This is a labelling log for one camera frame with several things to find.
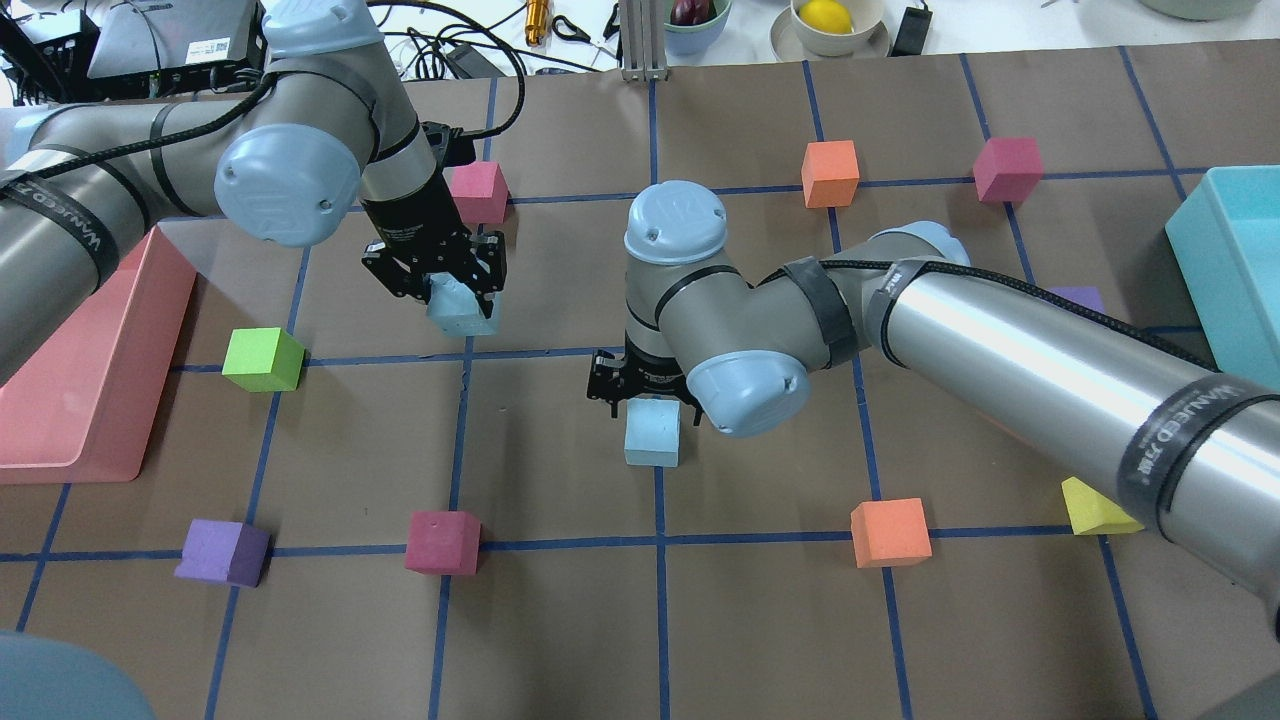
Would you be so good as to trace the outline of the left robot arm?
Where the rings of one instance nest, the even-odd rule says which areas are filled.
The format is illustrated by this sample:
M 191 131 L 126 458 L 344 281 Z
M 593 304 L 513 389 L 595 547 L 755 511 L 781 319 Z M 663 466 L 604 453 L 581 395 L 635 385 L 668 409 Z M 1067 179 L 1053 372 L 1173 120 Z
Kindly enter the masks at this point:
M 285 8 L 302 53 L 264 96 L 234 102 L 52 110 L 3 191 L 3 379 L 44 373 L 22 407 L 69 405 L 55 439 L 127 448 L 114 483 L 78 454 L 3 487 L 3 716 L 19 701 L 67 717 L 210 719 L 241 591 L 164 579 L 191 514 L 253 521 L 280 395 L 215 391 L 210 373 L 172 373 L 211 323 L 184 254 L 160 234 L 174 217 L 212 217 L 215 190 L 248 160 L 248 197 L 280 214 L 303 199 L 306 237 L 329 237 L 348 206 L 417 211 L 444 199 L 428 135 L 462 127 L 444 85 L 404 85 L 357 1 Z

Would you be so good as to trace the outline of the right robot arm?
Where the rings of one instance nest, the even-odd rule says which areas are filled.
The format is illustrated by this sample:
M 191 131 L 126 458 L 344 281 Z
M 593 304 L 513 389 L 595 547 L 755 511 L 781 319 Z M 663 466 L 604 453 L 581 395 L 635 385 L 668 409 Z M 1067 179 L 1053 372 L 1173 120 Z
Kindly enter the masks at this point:
M 1277 387 L 1115 316 L 975 266 L 946 225 L 913 222 L 750 282 L 728 213 L 667 179 L 625 199 L 623 343 L 586 396 L 657 396 L 721 434 L 795 416 L 810 378 L 878 354 L 1071 468 L 1166 544 L 1254 596 L 1277 632 Z

